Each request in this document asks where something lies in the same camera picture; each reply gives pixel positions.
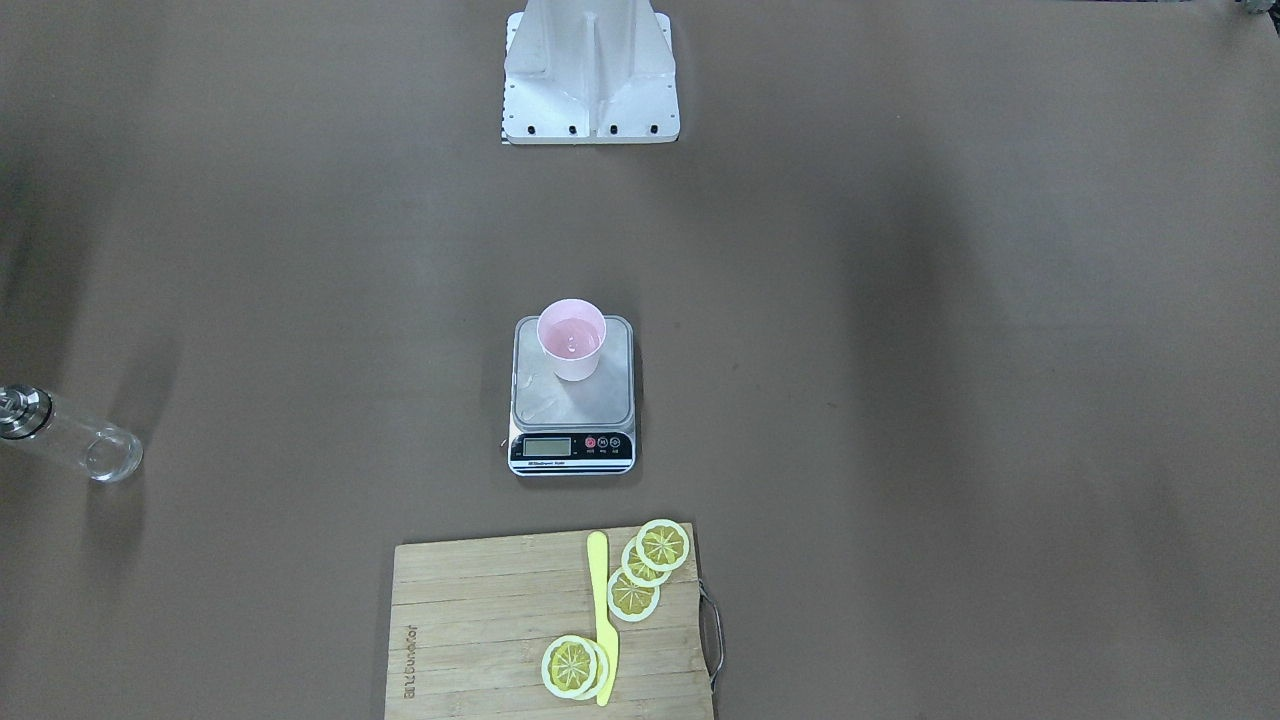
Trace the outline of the pink plastic cup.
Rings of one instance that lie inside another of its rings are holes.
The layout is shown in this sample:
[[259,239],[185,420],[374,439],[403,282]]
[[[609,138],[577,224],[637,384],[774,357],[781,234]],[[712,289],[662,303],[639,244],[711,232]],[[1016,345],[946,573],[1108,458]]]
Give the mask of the pink plastic cup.
[[586,300],[557,300],[539,314],[536,338],[556,377],[566,382],[585,380],[600,361],[605,318]]

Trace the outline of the silver digital kitchen scale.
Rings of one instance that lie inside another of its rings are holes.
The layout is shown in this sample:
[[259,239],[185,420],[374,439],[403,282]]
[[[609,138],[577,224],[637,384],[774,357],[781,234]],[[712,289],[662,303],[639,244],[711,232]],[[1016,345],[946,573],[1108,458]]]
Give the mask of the silver digital kitchen scale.
[[605,316],[595,372],[564,380],[538,342],[536,318],[515,327],[506,459],[518,477],[608,477],[637,461],[634,328]]

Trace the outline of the yellow plastic knife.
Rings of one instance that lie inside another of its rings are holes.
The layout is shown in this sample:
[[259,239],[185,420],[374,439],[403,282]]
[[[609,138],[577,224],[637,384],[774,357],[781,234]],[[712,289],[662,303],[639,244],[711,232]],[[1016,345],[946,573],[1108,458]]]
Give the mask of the yellow plastic knife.
[[588,570],[591,582],[591,601],[595,618],[595,642],[603,648],[608,670],[595,701],[600,707],[611,702],[620,662],[620,633],[611,620],[609,600],[609,538],[603,530],[593,530],[586,538]]

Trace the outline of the middle lemon slice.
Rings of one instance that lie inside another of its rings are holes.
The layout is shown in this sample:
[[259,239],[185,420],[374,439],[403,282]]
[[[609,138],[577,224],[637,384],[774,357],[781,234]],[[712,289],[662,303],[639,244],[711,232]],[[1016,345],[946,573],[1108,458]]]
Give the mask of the middle lemon slice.
[[621,570],[628,582],[636,587],[657,588],[663,585],[671,577],[671,571],[657,571],[648,566],[640,557],[637,539],[632,537],[623,547]]

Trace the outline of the wooden cutting board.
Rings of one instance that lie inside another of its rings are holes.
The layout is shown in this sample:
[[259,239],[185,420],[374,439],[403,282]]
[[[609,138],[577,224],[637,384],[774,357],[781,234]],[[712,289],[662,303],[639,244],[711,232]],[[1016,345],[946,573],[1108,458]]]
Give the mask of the wooden cutting board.
[[607,705],[541,684],[567,634],[593,638],[588,530],[402,544],[394,552],[388,719],[713,719],[723,635],[695,551],[655,612],[614,620],[620,671]]

